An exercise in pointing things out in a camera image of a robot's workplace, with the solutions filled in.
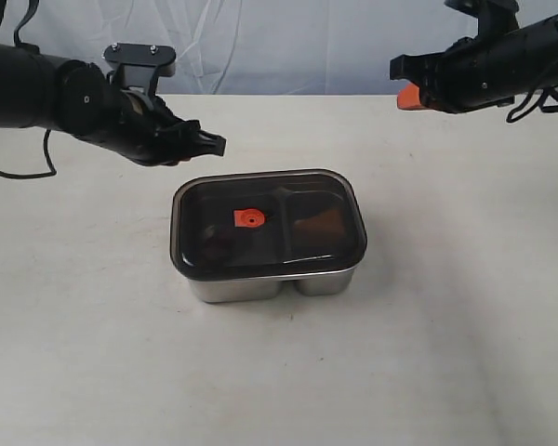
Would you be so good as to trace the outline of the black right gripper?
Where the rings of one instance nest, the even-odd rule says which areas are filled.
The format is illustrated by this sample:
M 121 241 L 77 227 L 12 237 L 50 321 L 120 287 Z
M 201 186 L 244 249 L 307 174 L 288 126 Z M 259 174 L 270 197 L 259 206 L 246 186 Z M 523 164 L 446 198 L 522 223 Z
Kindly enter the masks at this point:
M 442 52 L 400 55 L 390 61 L 392 81 L 406 80 L 396 97 L 401 111 L 475 112 L 515 103 L 486 73 L 488 51 L 476 38 L 462 37 Z

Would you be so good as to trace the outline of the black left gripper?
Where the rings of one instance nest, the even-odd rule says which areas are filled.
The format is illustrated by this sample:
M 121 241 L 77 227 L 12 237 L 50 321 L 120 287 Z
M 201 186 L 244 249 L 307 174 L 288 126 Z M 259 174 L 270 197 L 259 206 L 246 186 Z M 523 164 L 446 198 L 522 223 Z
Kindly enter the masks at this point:
M 73 96 L 73 136 L 142 166 L 173 166 L 225 152 L 226 139 L 183 120 L 159 98 L 124 90 L 86 90 Z

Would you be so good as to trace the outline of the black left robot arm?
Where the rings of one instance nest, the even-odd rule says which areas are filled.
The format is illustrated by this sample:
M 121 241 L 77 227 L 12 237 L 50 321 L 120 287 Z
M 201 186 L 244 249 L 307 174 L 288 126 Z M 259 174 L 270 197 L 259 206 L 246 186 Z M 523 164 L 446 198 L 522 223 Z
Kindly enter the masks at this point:
M 184 120 L 156 94 L 173 75 L 171 46 L 115 44 L 94 63 L 0 44 L 0 128 L 59 131 L 142 166 L 221 156 L 225 138 Z

